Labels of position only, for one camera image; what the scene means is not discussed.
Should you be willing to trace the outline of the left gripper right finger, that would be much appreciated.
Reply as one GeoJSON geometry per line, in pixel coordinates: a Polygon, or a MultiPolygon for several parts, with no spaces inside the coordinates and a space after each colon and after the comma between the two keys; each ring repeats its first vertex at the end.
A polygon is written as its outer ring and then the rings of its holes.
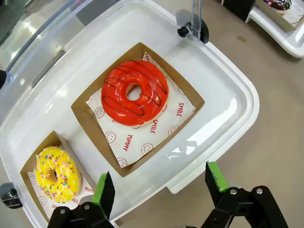
{"type": "Polygon", "coordinates": [[[234,217],[244,217],[252,228],[286,228],[287,222],[266,186],[251,191],[230,187],[215,161],[206,162],[205,182],[215,208],[203,228],[228,228],[234,217]]]}

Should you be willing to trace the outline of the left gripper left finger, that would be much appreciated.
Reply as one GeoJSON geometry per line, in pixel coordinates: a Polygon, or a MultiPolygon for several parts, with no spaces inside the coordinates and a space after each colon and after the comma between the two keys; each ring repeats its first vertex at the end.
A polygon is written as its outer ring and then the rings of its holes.
{"type": "Polygon", "coordinates": [[[60,206],[54,209],[49,228],[113,228],[110,214],[114,204],[115,189],[109,172],[101,174],[91,201],[75,209],[60,206]]]}

